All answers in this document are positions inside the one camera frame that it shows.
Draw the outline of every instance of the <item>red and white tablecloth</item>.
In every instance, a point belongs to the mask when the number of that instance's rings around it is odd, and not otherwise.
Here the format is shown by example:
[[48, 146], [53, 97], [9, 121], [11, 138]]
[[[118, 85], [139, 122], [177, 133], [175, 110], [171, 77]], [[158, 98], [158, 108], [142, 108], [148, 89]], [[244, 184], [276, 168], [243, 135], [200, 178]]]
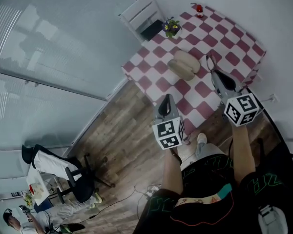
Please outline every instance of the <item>red and white tablecloth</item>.
[[[190, 7], [178, 18], [182, 26], [178, 39], [168, 39], [161, 31], [122, 67], [154, 105], [164, 95], [172, 94], [183, 117], [186, 135], [209, 118], [220, 103], [204, 55], [212, 49], [218, 66], [245, 86], [254, 80], [257, 65], [265, 55], [262, 45], [229, 18], [207, 6], [204, 17], [198, 18], [194, 8]], [[190, 81], [180, 79], [167, 68], [179, 49], [200, 60], [202, 67]]]

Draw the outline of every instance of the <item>black hair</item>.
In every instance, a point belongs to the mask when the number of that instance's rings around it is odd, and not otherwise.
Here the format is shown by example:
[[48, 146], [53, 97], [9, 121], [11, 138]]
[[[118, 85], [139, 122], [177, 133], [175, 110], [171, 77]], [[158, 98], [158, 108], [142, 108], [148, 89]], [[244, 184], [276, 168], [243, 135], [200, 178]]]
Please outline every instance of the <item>black hair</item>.
[[6, 224], [8, 225], [8, 226], [11, 226], [10, 224], [9, 224], [9, 217], [10, 216], [12, 216], [12, 213], [3, 213], [3, 219], [4, 219], [4, 221], [6, 222]]

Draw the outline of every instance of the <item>person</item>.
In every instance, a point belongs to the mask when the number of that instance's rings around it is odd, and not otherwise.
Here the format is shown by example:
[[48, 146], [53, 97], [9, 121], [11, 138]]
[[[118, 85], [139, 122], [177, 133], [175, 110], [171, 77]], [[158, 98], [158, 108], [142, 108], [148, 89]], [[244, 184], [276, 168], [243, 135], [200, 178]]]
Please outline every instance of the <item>person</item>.
[[246, 126], [232, 126], [232, 136], [233, 160], [200, 133], [197, 161], [183, 171], [177, 150], [165, 150], [161, 189], [148, 200], [134, 234], [268, 233], [271, 223], [287, 233], [291, 192], [277, 175], [256, 171]]
[[3, 214], [3, 219], [8, 226], [22, 234], [45, 234], [49, 232], [51, 228], [58, 228], [64, 220], [71, 217], [74, 213], [85, 208], [93, 208], [94, 203], [100, 201], [101, 198], [98, 195], [92, 196], [84, 203], [66, 200], [65, 204], [56, 205], [43, 212], [39, 212], [35, 217], [31, 213], [27, 213], [27, 217], [31, 219], [32, 222], [23, 224], [21, 224], [11, 212], [5, 212]]

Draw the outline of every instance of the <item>person's leg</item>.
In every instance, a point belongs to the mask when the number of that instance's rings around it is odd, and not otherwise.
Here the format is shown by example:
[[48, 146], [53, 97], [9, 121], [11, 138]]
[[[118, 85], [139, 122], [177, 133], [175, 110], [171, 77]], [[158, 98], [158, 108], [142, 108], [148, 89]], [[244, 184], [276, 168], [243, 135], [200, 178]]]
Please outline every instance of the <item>person's leg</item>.
[[78, 201], [65, 200], [65, 204], [56, 205], [47, 211], [47, 217], [50, 217], [54, 227], [59, 226], [65, 219], [71, 217], [74, 213], [88, 208], [96, 201], [95, 197], [91, 197], [84, 203]]
[[197, 148], [195, 151], [195, 155], [198, 160], [208, 157], [210, 155], [214, 154], [225, 154], [223, 151], [221, 151], [217, 146], [214, 144], [207, 144], [207, 138], [206, 135], [203, 133], [200, 133], [197, 137]]

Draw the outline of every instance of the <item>red bottle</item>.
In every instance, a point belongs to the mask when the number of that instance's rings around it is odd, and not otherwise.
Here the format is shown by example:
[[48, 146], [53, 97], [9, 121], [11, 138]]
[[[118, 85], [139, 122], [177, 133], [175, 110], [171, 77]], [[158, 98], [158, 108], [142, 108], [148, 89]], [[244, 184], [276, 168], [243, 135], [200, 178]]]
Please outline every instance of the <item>red bottle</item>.
[[197, 6], [196, 6], [196, 16], [198, 17], [198, 18], [202, 18], [203, 17], [203, 6], [202, 5], [200, 5], [200, 4], [198, 4]]

